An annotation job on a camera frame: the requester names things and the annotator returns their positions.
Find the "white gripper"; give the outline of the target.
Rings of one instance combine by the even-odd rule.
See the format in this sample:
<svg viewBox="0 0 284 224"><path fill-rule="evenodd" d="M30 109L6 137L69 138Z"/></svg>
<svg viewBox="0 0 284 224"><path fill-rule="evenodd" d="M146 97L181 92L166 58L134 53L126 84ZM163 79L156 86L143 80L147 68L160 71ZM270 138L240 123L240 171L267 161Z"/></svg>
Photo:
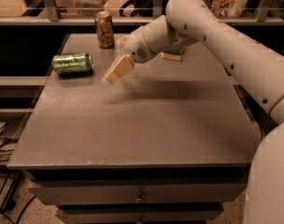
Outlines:
<svg viewBox="0 0 284 224"><path fill-rule="evenodd" d="M124 51L129 55L117 57L106 71L105 81L110 84L114 84L120 78L129 74L135 68L135 63L145 63L156 56L143 36L142 27L121 37L120 44L124 44Z"/></svg>

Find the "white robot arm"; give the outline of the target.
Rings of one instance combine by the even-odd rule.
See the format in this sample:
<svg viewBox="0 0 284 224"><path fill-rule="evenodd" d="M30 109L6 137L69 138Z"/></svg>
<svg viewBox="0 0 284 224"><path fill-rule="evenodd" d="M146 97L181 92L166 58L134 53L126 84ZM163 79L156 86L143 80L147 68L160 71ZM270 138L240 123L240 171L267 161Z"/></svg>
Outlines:
<svg viewBox="0 0 284 224"><path fill-rule="evenodd" d="M243 224L284 224L284 56L220 22L203 0L169 0L165 13L125 37L105 74L113 84L166 49L202 43L277 123L259 144L248 177Z"/></svg>

